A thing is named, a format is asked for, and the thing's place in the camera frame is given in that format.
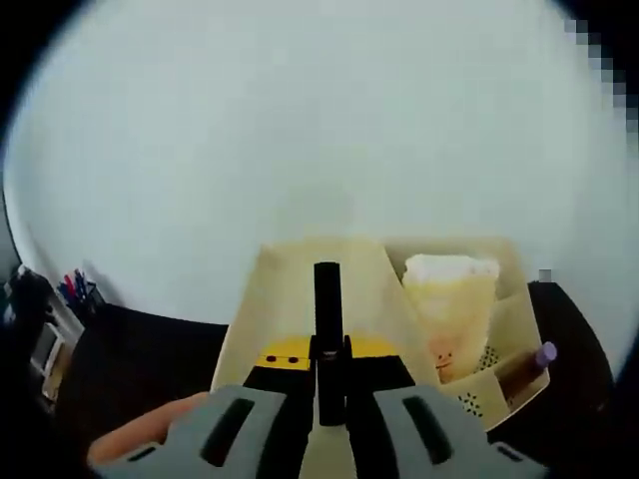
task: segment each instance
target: cup with face drawing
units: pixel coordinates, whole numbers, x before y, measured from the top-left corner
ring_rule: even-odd
[[[443,384],[454,378],[454,360],[460,342],[458,334],[435,334],[428,340],[428,350]]]

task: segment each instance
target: pen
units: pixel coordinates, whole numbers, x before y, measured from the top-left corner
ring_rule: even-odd
[[[76,279],[76,295],[79,299],[84,299],[87,297],[87,288],[84,282],[84,277],[80,273],[79,269],[75,270],[75,279]]]
[[[73,281],[69,277],[69,274],[65,274],[64,275],[64,282],[67,285],[67,288],[69,289],[69,294],[71,294],[72,297],[75,296],[76,295],[76,288],[73,287]]]
[[[60,294],[62,294],[62,297],[64,297],[64,300],[67,302],[67,305],[71,306],[74,301],[73,301],[73,296],[69,293],[67,289],[67,285],[61,282],[60,284],[58,284],[58,291],[60,291]]]

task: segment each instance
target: yellow tape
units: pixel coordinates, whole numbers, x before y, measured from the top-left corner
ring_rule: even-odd
[[[351,336],[352,357],[397,356],[392,344],[382,337]]]
[[[311,337],[291,336],[266,347],[256,366],[308,371],[311,369],[310,357]]]

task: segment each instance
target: pen holder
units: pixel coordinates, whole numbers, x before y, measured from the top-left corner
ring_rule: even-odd
[[[87,296],[71,304],[69,307],[76,315],[83,326],[87,326],[97,316],[100,308],[105,304],[105,300],[98,290],[95,282],[87,284]]]
[[[484,354],[476,370],[446,384],[440,381],[419,311],[400,281],[406,259],[416,253],[465,254],[499,262],[487,343],[485,332],[477,334],[481,345],[485,344]],[[227,331],[212,389],[243,383],[256,357],[270,344],[314,334],[313,271],[314,265],[323,261],[340,266],[343,332],[392,344],[417,384],[433,385],[457,399],[468,413],[479,418],[486,431],[512,417],[548,386],[550,375],[546,370],[520,393],[506,397],[496,374],[518,354],[535,351],[542,344],[526,276],[510,241],[424,238],[381,243],[324,237],[262,247]],[[325,457],[322,451],[316,455],[317,461]]]

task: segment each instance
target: white wall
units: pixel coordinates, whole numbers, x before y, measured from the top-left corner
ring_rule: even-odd
[[[52,278],[83,264],[133,308],[228,322],[264,241],[505,235],[616,368],[637,158],[565,28],[525,0],[101,2],[14,124],[20,253]]]

